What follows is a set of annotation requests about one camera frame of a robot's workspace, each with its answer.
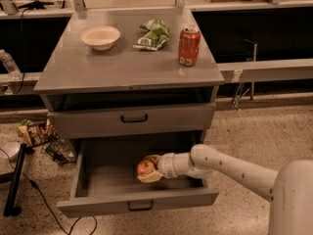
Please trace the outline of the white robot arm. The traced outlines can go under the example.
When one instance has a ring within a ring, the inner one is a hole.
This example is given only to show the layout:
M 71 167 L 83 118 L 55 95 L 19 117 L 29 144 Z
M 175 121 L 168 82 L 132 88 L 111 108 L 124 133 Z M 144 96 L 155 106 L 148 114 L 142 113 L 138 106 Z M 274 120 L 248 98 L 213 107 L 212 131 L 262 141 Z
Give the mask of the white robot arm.
M 219 171 L 270 203 L 268 235 L 313 235 L 313 162 L 297 160 L 276 171 L 197 144 L 188 153 L 149 155 L 137 165 L 144 183 Z

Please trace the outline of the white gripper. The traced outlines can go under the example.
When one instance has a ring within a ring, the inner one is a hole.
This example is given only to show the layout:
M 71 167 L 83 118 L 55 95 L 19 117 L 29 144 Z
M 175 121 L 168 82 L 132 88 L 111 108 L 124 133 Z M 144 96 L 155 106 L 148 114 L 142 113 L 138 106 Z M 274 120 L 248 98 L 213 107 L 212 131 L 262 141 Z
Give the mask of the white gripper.
M 152 162 L 157 164 L 157 169 L 149 173 L 138 175 L 138 179 L 143 183 L 153 183 L 162 179 L 162 177 L 170 179 L 175 178 L 177 173 L 174 169 L 174 153 L 160 155 L 148 155 L 144 157 L 144 160 L 147 162 Z

